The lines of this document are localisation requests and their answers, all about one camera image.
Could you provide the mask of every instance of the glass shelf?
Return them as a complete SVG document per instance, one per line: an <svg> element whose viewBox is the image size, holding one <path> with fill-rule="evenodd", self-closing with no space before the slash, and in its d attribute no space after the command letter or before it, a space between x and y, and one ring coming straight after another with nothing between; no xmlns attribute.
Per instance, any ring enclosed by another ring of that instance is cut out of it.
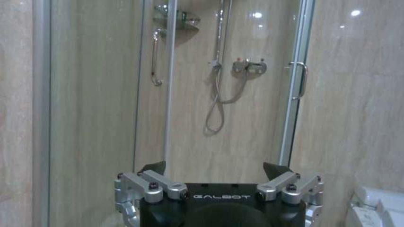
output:
<svg viewBox="0 0 404 227"><path fill-rule="evenodd" d="M156 14L154 21L167 29L167 5L155 6ZM202 21L200 17L194 13L178 10L178 30L194 30L199 31L198 24Z"/></svg>

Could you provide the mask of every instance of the toilet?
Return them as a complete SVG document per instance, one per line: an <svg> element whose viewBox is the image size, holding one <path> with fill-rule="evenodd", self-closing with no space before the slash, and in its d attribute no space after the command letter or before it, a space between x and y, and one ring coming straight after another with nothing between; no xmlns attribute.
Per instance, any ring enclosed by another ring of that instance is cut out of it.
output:
<svg viewBox="0 0 404 227"><path fill-rule="evenodd" d="M404 193L359 186L350 204L346 227L404 227Z"/></svg>

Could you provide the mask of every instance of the metal frame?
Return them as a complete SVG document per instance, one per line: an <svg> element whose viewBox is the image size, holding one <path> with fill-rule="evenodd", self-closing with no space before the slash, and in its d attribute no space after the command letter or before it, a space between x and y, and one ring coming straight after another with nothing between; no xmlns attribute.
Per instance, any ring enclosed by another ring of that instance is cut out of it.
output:
<svg viewBox="0 0 404 227"><path fill-rule="evenodd" d="M284 124L284 135L283 144L280 150L279 164L290 166L292 157L292 146L295 138L296 120L300 99L296 97L300 93L302 80L304 78L302 69L298 68L300 62L306 62L311 32L311 22L314 16L314 7L316 0L302 0L300 11L299 11L299 27L295 39L295 52L294 52L294 69L291 72L291 87L288 106L286 113L286 124Z"/></svg>
<svg viewBox="0 0 404 227"><path fill-rule="evenodd" d="M34 0L32 223L48 226L51 120L51 0Z"/></svg>
<svg viewBox="0 0 404 227"><path fill-rule="evenodd" d="M166 129L164 129L164 160L167 161L167 173L170 173L170 144L171 144L171 115L172 115L172 81L175 76L175 44L176 44L176 22L178 22L178 0L168 3L168 25L167 25L167 52L168 59L168 79L167 79L167 107L166 107Z"/></svg>

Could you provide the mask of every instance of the beige wall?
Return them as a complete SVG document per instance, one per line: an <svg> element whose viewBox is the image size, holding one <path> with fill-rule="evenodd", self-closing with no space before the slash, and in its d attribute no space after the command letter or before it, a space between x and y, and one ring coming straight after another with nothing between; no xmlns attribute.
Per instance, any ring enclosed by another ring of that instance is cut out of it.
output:
<svg viewBox="0 0 404 227"><path fill-rule="evenodd" d="M208 62L214 60L219 1L182 0L179 8L200 16L202 22L199 32L178 31L168 174L186 182L263 182L263 162L279 159L299 1L234 0L223 96L228 99L238 88L231 74L238 57L255 62L264 58L268 71L248 80L236 103L224 105L226 124L214 136L203 132L212 103ZM252 17L255 12L263 14L260 19ZM211 122L219 125L218 110Z"/></svg>
<svg viewBox="0 0 404 227"><path fill-rule="evenodd" d="M292 169L326 173L322 227L343 225L355 184L404 192L403 12L402 0L318 1Z"/></svg>
<svg viewBox="0 0 404 227"><path fill-rule="evenodd" d="M114 179L132 171L142 1L52 1L52 227L123 226Z"/></svg>
<svg viewBox="0 0 404 227"><path fill-rule="evenodd" d="M0 1L0 226L32 224L32 1Z"/></svg>

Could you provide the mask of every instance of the chrome door handle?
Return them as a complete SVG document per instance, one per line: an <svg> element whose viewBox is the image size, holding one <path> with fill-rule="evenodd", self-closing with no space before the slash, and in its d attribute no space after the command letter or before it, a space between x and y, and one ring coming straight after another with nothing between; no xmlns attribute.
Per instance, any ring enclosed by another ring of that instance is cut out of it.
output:
<svg viewBox="0 0 404 227"><path fill-rule="evenodd" d="M152 83L156 87L162 86L163 81L158 79L156 71L158 71L158 51L159 51L159 39L162 38L162 34L164 33L164 30L158 28L154 31L154 46L152 46Z"/></svg>
<svg viewBox="0 0 404 227"><path fill-rule="evenodd" d="M308 66L306 63L303 62L296 62L298 65L303 66L303 81L302 81L302 87L300 87L300 92L299 92L299 96L296 97L292 97L294 100L298 100L300 99L303 96L304 96L304 93L306 93L306 85L307 85L307 82L308 82L308 75L310 75L310 69L308 69Z"/></svg>

